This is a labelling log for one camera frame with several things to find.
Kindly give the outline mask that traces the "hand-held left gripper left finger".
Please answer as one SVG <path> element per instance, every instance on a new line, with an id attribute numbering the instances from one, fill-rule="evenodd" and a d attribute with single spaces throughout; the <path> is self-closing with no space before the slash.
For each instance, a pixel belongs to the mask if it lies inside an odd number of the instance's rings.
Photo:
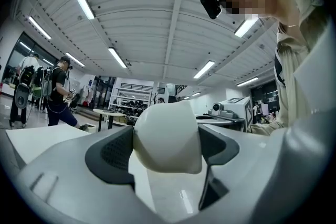
<path id="1" fill-rule="evenodd" d="M 95 142 L 86 151 L 87 168 L 105 183 L 129 185 L 135 189 L 134 176 L 129 173 L 133 152 L 133 127 L 128 126 Z"/>

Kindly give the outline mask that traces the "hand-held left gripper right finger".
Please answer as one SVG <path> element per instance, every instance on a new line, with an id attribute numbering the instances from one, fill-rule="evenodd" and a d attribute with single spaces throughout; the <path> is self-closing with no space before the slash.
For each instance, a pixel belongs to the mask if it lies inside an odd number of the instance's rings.
<path id="1" fill-rule="evenodd" d="M 204 124 L 198 126 L 202 156 L 207 164 L 205 183 L 198 204 L 199 210 L 212 205 L 228 193 L 228 188 L 214 176 L 211 167 L 222 166 L 239 153 L 238 143 Z"/>

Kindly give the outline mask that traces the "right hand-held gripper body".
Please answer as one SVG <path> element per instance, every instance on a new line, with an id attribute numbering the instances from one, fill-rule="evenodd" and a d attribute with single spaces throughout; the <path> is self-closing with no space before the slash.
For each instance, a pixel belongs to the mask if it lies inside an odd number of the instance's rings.
<path id="1" fill-rule="evenodd" d="M 197 115 L 199 124 L 210 124 L 227 129 L 246 132 L 253 122 L 252 102 L 249 96 L 236 97 L 213 103 L 203 115 Z"/>

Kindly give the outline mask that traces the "white rounded object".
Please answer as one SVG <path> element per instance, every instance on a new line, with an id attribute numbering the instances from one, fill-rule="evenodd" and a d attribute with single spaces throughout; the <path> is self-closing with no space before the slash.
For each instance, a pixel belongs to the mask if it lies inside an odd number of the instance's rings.
<path id="1" fill-rule="evenodd" d="M 147 108 L 134 126 L 133 148 L 141 163 L 154 172 L 200 173 L 201 142 L 190 101 Z"/>

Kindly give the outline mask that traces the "person's right forearm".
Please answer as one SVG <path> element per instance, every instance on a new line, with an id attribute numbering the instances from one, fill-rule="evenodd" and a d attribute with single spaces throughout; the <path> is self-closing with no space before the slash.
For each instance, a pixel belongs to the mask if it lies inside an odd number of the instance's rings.
<path id="1" fill-rule="evenodd" d="M 271 122 L 270 124 L 264 124 L 264 125 L 252 124 L 247 129 L 247 133 L 270 136 L 273 131 L 287 126 L 288 126 L 288 114 L 279 113 L 276 120 Z"/>

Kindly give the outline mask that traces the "round white table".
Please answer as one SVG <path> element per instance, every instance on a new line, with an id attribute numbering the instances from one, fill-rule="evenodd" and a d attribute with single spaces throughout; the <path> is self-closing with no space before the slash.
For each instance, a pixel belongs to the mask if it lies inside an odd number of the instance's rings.
<path id="1" fill-rule="evenodd" d="M 93 109 L 93 112 L 99 114 L 98 132 L 101 131 L 101 124 L 102 124 L 103 116 L 108 117 L 108 129 L 111 129 L 113 127 L 113 121 L 115 117 L 125 116 L 125 114 L 120 113 L 120 112 L 111 112 L 111 111 L 105 111 L 102 109 Z"/>

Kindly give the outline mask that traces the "white storage shelf rack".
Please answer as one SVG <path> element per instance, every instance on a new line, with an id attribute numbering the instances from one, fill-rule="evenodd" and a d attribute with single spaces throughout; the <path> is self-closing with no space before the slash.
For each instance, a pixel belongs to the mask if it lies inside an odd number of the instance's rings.
<path id="1" fill-rule="evenodd" d="M 150 105 L 152 87 L 121 83 L 115 87 L 110 98 L 109 110 L 123 114 L 117 120 L 127 125 L 135 125 L 137 119 Z"/>

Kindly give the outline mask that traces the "black office chair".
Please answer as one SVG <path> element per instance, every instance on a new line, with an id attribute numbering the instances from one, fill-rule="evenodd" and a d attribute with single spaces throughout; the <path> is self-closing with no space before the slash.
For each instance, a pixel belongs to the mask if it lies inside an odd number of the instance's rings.
<path id="1" fill-rule="evenodd" d="M 80 94 L 76 93 L 75 97 L 72 99 L 71 103 L 70 103 L 70 108 L 75 109 L 78 105 L 78 102 L 80 101 L 81 96 Z"/>

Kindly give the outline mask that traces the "grey hanging device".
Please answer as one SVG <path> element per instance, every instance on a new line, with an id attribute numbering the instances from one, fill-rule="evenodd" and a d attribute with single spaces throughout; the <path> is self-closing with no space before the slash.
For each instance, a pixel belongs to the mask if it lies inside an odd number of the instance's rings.
<path id="1" fill-rule="evenodd" d="M 15 104 L 19 109 L 27 107 L 29 97 L 29 87 L 24 83 L 19 83 L 15 93 Z"/>

